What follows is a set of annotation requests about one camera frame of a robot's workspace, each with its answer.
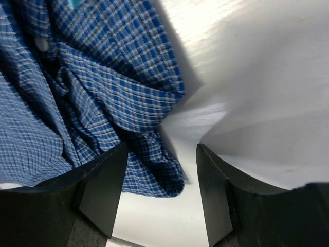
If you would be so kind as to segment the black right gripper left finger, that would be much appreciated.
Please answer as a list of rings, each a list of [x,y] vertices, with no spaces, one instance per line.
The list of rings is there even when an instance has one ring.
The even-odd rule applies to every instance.
[[[1,246],[106,246],[127,167],[118,144],[35,187],[1,191]]]

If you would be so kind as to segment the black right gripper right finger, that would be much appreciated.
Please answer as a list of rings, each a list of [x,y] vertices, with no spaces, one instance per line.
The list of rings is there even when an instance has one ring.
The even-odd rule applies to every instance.
[[[285,190],[203,144],[196,162],[210,246],[328,246],[328,183]]]

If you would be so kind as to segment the blue checkered long sleeve shirt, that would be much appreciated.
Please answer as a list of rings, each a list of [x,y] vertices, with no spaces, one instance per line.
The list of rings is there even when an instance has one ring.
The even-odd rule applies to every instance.
[[[1,1],[1,183],[35,186],[125,142],[123,192],[175,197],[159,126],[184,94],[151,1]]]

